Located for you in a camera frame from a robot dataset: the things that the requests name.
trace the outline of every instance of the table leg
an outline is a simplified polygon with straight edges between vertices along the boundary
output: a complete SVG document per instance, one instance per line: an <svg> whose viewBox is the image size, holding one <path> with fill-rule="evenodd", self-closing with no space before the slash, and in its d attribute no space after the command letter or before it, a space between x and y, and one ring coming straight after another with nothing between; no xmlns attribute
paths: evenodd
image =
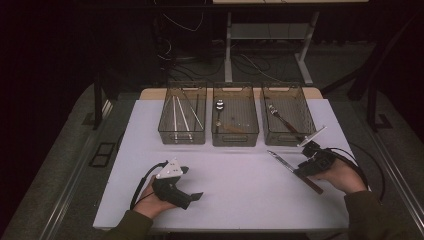
<svg viewBox="0 0 424 240"><path fill-rule="evenodd" d="M319 12L314 12L312 15L312 19L309 23L308 29L306 31L306 35L304 38L302 49L299 53L295 54L297 65L299 66L300 73L302 74L303 80L305 81L306 85L312 85L312 78L309 74L308 68L305 64L305 56L306 52L308 51L309 44L311 44L312 41L312 35L314 34L315 26L318 21Z"/></svg>

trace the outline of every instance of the white tag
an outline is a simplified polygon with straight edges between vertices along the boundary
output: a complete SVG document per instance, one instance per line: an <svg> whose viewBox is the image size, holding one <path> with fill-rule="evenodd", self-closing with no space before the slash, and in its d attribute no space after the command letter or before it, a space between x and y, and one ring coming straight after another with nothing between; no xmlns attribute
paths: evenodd
<svg viewBox="0 0 424 240"><path fill-rule="evenodd" d="M156 174L156 178L163 179L179 177L181 175L183 175L183 171L181 170L180 164L178 164L177 159L174 158L169 161L168 164L158 174Z"/></svg>

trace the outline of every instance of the sleeve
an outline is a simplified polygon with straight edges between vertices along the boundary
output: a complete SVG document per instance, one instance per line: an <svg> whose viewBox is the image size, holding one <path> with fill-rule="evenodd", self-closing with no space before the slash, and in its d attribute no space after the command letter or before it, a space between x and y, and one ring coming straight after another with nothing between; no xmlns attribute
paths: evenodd
<svg viewBox="0 0 424 240"><path fill-rule="evenodd" d="M152 225L152 219L128 210L118 226L109 230L102 240L144 240Z"/></svg>
<svg viewBox="0 0 424 240"><path fill-rule="evenodd" d="M348 194L345 202L349 212L350 240L408 239L405 226L384 209L374 193Z"/></svg>

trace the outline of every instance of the knife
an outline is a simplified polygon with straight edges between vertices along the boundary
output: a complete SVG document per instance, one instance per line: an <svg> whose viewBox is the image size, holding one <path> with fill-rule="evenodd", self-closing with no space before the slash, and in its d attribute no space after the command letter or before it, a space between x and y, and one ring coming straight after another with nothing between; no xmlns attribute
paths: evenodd
<svg viewBox="0 0 424 240"><path fill-rule="evenodd" d="M275 159L277 159L281 164L283 164L290 172L294 173L298 178L300 178L304 183L306 183L309 187L311 187L315 192L318 194L322 194L324 190L320 188L318 185L316 185L314 182L312 182L309 178L300 175L288 162L286 162L284 159L282 159L278 154L275 152L267 150L268 153L273 156Z"/></svg>

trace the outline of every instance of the white table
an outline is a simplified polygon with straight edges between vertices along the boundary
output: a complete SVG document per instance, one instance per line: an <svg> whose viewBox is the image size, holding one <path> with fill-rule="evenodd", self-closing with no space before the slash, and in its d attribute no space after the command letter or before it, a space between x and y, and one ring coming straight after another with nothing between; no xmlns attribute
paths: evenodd
<svg viewBox="0 0 424 240"><path fill-rule="evenodd" d="M266 146L261 131L255 147L213 147L210 120L204 145L164 145L157 131L163 100L139 100L128 123L93 226L115 227L129 208L145 173L155 164L177 157L190 170L177 186L191 194L204 192L187 210L169 210L156 218L152 231L319 231L346 229L344 194L328 182L318 195L266 150L293 166L306 158L297 147ZM308 99L317 128L328 128L316 138L321 147L350 152L329 102ZM211 119L212 103L207 102ZM257 111L262 129L261 111Z"/></svg>

